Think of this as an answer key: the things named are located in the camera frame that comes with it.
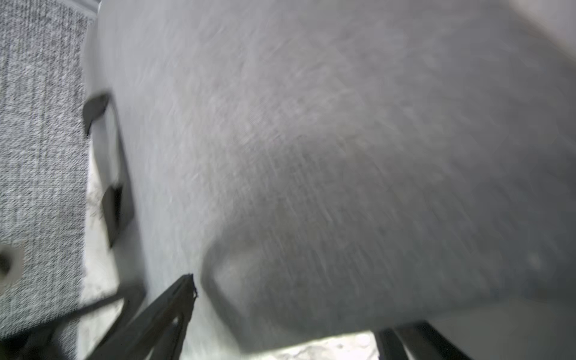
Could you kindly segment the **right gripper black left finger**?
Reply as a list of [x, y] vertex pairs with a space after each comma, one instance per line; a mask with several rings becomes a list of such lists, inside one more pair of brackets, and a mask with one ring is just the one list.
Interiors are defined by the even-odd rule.
[[179, 359], [197, 297], [194, 276], [181, 276], [89, 358]]

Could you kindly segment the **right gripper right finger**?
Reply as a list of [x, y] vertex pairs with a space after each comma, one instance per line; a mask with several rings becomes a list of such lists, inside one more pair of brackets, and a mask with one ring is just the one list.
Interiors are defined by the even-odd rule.
[[430, 323], [416, 322], [375, 333], [378, 359], [471, 358], [441, 335]]

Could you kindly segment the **grey laptop bag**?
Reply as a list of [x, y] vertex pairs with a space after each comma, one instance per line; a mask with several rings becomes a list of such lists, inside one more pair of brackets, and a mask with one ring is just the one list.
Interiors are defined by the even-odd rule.
[[575, 357], [575, 60], [506, 1], [103, 1], [82, 62], [185, 359], [418, 321]]

